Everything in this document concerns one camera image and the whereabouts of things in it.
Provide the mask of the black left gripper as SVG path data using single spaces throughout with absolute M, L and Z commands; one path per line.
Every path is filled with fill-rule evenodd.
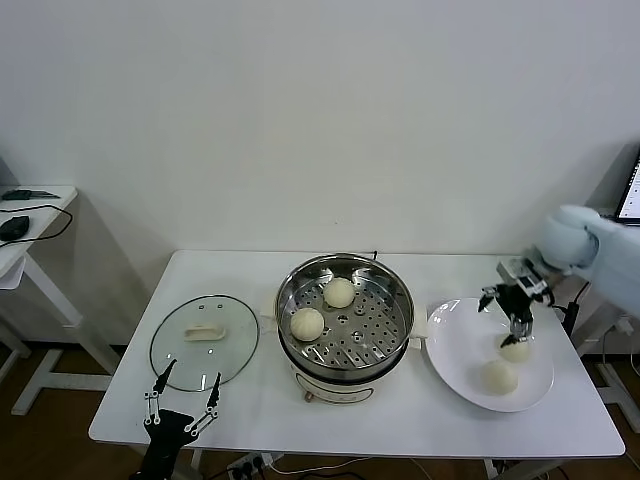
M 193 416 L 159 408 L 159 397 L 176 362 L 173 359 L 151 390 L 144 393 L 144 424 L 150 425 L 146 427 L 150 443 L 139 468 L 140 479 L 170 479 L 180 450 L 218 418 L 221 373 L 216 376 L 204 413 L 199 418 L 194 420 Z

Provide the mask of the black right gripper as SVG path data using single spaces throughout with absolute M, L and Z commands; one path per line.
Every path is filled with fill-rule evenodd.
M 482 289 L 478 302 L 478 311 L 484 311 L 496 300 L 509 319 L 510 332 L 502 340 L 500 347 L 516 345 L 526 342 L 531 336 L 533 316 L 530 310 L 532 299 L 518 285 L 498 284 Z

